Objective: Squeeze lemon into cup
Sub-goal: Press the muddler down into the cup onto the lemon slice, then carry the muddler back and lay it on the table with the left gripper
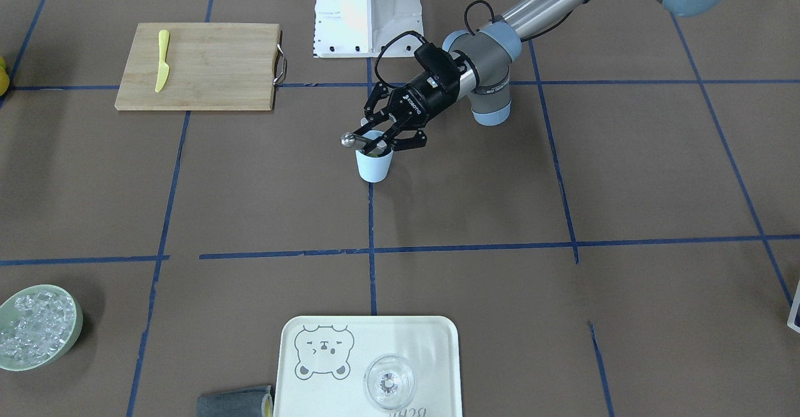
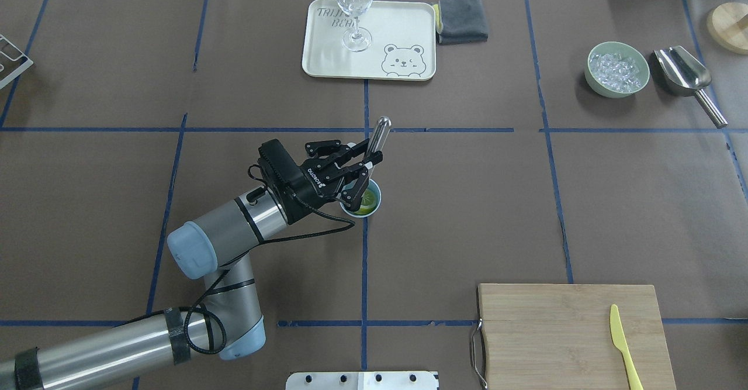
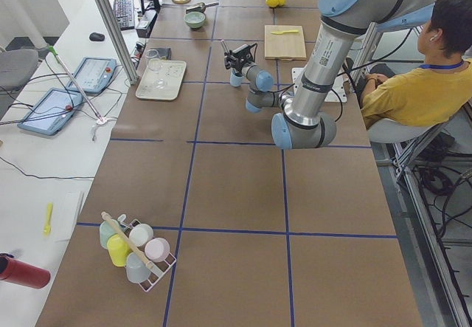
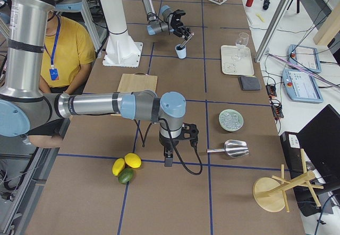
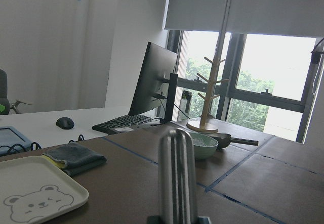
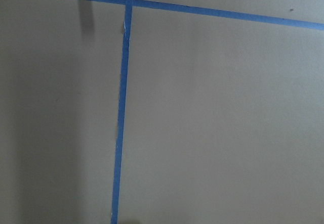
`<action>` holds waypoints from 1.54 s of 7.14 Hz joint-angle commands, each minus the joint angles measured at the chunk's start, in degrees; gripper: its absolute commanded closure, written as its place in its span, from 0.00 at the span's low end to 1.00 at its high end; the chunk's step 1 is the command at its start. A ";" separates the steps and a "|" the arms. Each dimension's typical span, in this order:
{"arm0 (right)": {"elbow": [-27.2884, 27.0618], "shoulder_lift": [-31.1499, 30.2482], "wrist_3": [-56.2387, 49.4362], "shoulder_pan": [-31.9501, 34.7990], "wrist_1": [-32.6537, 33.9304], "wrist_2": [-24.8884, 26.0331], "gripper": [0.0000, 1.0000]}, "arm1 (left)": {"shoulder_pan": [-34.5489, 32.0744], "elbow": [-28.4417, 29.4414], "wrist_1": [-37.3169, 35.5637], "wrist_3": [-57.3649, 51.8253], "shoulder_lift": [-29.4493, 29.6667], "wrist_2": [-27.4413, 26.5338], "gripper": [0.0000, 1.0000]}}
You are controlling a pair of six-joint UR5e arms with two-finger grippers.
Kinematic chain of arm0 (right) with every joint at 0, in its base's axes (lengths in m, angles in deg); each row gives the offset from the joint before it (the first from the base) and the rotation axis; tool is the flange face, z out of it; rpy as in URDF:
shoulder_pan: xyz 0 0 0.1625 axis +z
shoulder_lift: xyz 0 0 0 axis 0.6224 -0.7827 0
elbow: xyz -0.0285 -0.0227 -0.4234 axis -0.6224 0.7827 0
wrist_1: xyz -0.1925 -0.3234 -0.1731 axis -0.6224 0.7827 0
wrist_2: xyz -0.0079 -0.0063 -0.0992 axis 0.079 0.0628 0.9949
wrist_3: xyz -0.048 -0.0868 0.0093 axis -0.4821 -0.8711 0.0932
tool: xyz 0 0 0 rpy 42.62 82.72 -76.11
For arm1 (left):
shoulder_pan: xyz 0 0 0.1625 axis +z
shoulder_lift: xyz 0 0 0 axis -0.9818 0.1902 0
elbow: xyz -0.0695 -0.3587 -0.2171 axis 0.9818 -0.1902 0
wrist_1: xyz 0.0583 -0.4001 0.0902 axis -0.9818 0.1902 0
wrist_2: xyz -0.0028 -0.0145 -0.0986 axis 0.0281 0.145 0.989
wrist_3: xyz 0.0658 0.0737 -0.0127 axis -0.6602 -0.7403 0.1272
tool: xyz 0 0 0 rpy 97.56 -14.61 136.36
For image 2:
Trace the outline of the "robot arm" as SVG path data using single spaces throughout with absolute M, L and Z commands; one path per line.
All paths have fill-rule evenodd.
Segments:
M 259 147 L 260 186 L 185 222 L 167 238 L 176 264 L 206 289 L 188 307 L 166 308 L 123 325 L 49 349 L 33 347 L 2 363 L 3 389 L 101 389 L 198 355 L 224 360 L 248 356 L 265 344 L 250 251 L 280 243 L 278 233 L 307 215 L 353 227 L 321 208 L 360 209 L 372 168 L 383 161 L 383 139 L 359 144 L 305 144 L 296 164 L 280 140 Z

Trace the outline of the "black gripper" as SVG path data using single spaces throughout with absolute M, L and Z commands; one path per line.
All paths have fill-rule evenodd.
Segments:
M 377 151 L 342 168 L 344 176 L 330 183 L 331 176 L 346 163 L 342 159 L 357 156 L 357 145 L 344 144 L 340 140 L 316 140 L 305 144 L 307 161 L 297 165 L 280 140 L 272 139 L 260 145 L 258 163 L 262 177 L 272 195 L 280 204 L 286 223 L 292 225 L 320 209 L 327 203 L 336 201 L 344 183 L 369 179 L 374 166 L 384 160 L 382 151 Z

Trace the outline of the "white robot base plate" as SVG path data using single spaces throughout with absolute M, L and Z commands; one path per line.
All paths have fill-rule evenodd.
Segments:
M 286 380 L 286 389 L 439 389 L 438 374 L 431 371 L 297 372 Z

